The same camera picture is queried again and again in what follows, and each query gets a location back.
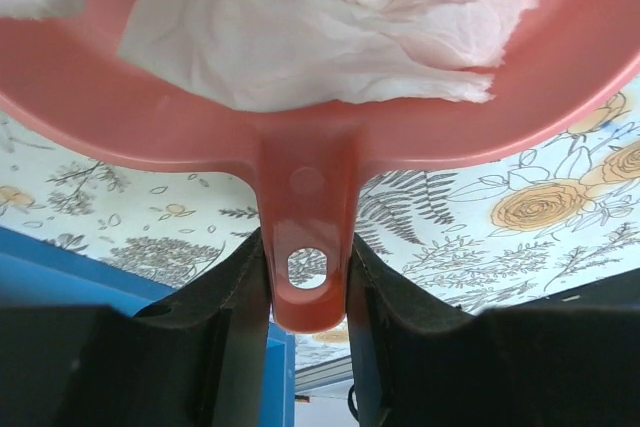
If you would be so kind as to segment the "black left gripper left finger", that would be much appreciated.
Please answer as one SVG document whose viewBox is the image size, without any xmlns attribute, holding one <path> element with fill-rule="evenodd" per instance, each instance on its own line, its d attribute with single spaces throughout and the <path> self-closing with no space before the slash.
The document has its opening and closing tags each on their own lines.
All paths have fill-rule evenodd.
<svg viewBox="0 0 640 427">
<path fill-rule="evenodd" d="M 259 233 L 127 316 L 106 306 L 1 311 L 5 426 L 256 426 L 270 287 Z"/>
</svg>

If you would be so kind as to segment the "blue pink yellow shelf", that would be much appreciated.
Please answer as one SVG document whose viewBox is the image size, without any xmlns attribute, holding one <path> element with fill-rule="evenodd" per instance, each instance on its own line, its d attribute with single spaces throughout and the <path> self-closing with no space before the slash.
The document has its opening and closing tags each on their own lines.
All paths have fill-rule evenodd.
<svg viewBox="0 0 640 427">
<path fill-rule="evenodd" d="M 132 316 L 176 291 L 15 232 L 1 234 L 1 311 L 5 307 L 106 306 Z M 269 319 L 256 426 L 293 422 L 293 338 Z"/>
</svg>

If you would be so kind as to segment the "pink dustpan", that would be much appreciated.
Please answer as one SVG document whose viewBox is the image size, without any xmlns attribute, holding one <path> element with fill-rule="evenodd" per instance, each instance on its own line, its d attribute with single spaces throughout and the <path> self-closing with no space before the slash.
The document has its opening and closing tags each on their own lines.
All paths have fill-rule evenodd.
<svg viewBox="0 0 640 427">
<path fill-rule="evenodd" d="M 483 104 L 396 99 L 234 111 L 116 53 L 135 0 L 89 0 L 71 19 L 1 22 L 1 107 L 37 133 L 113 165 L 226 172 L 255 191 L 283 328 L 345 313 L 360 187 L 399 169 L 445 169 L 535 146 L 639 70 L 639 0 L 540 0 L 525 13 Z"/>
</svg>

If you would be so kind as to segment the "aluminium rail frame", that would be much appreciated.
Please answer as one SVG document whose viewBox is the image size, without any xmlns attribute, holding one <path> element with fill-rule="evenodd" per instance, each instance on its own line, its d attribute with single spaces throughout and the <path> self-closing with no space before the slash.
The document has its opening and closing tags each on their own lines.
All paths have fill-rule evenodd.
<svg viewBox="0 0 640 427">
<path fill-rule="evenodd" d="M 352 379 L 351 357 L 341 357 L 297 370 L 295 373 L 295 393 L 298 395 L 307 395 L 314 389 L 331 386 Z"/>
</svg>

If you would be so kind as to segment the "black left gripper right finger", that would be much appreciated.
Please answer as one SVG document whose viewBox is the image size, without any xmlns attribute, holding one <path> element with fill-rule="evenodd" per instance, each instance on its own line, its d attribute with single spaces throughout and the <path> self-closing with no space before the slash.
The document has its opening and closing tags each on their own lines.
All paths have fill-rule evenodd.
<svg viewBox="0 0 640 427">
<path fill-rule="evenodd" d="M 363 426 L 635 426 L 639 310 L 522 305 L 471 315 L 356 239 L 347 318 Z"/>
</svg>

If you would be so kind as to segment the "floral table mat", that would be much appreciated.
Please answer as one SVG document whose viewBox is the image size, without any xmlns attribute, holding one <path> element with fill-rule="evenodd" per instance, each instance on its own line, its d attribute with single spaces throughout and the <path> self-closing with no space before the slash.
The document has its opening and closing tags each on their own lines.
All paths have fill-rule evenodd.
<svg viewBox="0 0 640 427">
<path fill-rule="evenodd" d="M 178 288 L 259 224 L 227 174 L 114 167 L 1 119 L 1 224 Z M 523 303 L 639 264 L 639 86 L 563 133 L 492 163 L 368 181 L 359 236 L 466 312 Z"/>
</svg>

